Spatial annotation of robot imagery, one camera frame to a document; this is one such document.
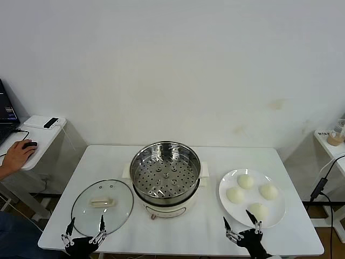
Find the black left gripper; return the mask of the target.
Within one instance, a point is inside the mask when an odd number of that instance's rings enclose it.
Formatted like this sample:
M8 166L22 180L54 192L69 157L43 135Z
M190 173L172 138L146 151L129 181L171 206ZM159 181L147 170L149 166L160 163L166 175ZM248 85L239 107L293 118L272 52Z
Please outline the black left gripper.
M89 256L96 251L96 244L101 244L107 237L104 216L101 216L99 231L94 237L79 237L72 239L75 217L68 224L64 234L61 234L61 240L66 247L66 252L70 256Z

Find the person's bare hand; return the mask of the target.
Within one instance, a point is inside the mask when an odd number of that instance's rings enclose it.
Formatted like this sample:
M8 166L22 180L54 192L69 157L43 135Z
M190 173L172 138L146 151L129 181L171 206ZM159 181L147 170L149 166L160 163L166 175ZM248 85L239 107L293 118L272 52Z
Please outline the person's bare hand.
M28 158L36 151L36 146L27 146L25 144L31 143L32 140L16 141L7 151L1 165L1 177L4 178L20 170Z

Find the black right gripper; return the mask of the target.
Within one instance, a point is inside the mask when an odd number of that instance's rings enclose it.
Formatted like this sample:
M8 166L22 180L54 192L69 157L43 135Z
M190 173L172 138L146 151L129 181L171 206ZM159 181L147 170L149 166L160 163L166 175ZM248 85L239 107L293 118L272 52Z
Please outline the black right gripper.
M257 220L257 218L248 210L246 210L248 217L251 222L254 224L255 228L251 228L240 233L234 231L227 219L223 217L224 227L225 227L225 236L233 243L237 244L239 247L246 248L250 254L250 258L253 259L266 259L271 257L266 249L261 244L262 240L262 221Z

